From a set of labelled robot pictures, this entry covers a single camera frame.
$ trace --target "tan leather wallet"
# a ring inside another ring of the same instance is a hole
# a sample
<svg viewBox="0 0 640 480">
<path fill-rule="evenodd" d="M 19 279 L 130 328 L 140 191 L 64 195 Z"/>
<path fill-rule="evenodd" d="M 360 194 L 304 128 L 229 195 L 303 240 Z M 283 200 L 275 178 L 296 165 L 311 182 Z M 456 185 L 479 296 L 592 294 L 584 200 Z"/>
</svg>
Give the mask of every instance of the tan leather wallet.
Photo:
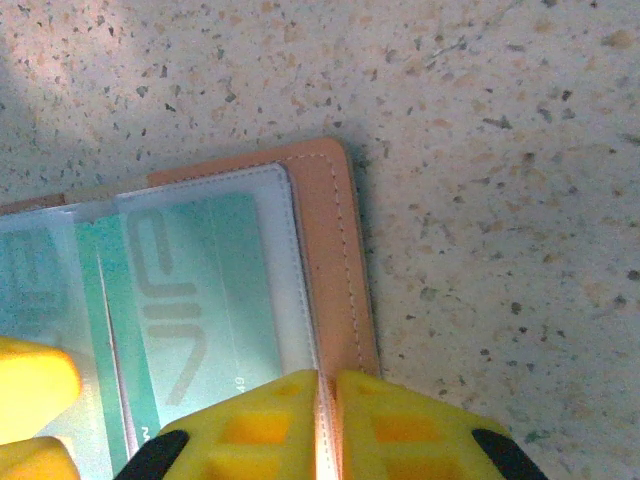
<svg viewBox="0 0 640 480">
<path fill-rule="evenodd" d="M 119 184 L 0 206 L 0 214 L 106 200 L 186 180 L 279 164 L 293 185 L 318 357 L 329 379 L 342 369 L 378 375 L 363 249 L 351 166 L 339 142 L 323 138 L 272 150 L 155 172 Z"/>
</svg>

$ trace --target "speckled stone surface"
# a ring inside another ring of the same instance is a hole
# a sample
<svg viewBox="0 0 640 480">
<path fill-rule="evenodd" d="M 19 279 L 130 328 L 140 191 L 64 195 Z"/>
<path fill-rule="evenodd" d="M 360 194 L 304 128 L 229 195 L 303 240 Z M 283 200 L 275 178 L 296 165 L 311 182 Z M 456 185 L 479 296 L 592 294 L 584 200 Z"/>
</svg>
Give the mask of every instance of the speckled stone surface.
<svg viewBox="0 0 640 480">
<path fill-rule="evenodd" d="M 639 36 L 637 0 L 2 1 L 0 201 L 335 135 L 385 377 L 640 478 Z"/>
</svg>

